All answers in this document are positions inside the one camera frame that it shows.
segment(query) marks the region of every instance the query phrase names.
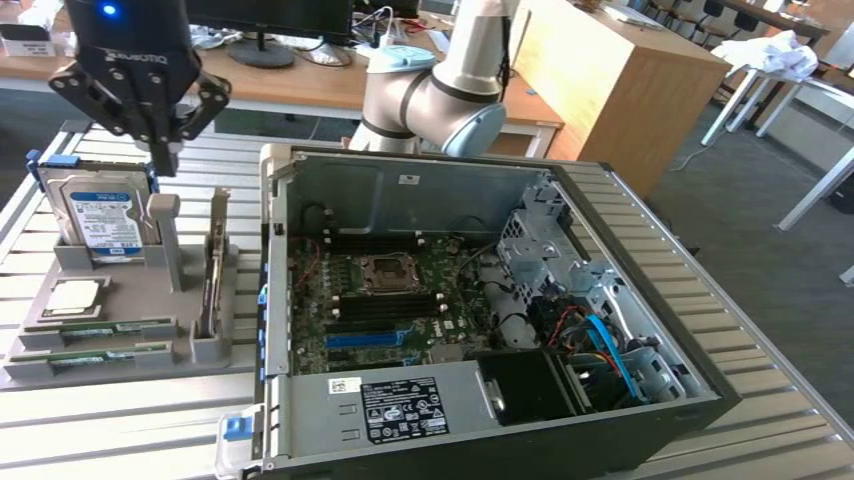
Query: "monitor stand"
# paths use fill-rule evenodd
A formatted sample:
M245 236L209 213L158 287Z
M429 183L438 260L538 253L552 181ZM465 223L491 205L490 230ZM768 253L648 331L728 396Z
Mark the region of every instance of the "monitor stand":
M238 63L257 68L283 68L294 63L289 47L265 41L265 30L258 30L257 40L241 40L227 47L229 56Z

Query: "motherboard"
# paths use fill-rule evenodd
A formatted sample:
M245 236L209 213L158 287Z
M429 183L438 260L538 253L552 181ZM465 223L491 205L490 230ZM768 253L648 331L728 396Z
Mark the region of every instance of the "motherboard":
M401 247L382 238L293 240L297 374L454 362L490 350L490 308L470 261L479 245L447 235L399 240Z

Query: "hard drive label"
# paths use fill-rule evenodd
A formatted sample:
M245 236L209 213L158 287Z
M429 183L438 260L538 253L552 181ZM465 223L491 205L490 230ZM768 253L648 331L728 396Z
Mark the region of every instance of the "hard drive label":
M143 241L137 220L129 216L134 202L127 193L74 192L71 204L86 244L95 252L105 255L139 253Z

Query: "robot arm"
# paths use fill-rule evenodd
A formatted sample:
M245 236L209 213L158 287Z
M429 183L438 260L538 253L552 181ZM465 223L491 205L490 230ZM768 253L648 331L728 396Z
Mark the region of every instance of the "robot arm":
M498 73L509 35L506 0L465 0L442 63L426 50L382 48L350 148L413 153L421 137L454 157L482 154L506 118Z
M51 88L115 135L134 137L158 175L174 176L183 140L199 135L231 93L229 81L202 70L185 2L66 0L66 7L76 61L54 74ZM201 105L179 113L194 83Z

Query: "open computer tower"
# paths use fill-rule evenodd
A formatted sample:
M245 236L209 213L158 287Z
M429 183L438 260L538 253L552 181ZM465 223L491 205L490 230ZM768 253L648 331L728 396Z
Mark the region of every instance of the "open computer tower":
M738 403L561 163L263 158L254 474L593 478Z

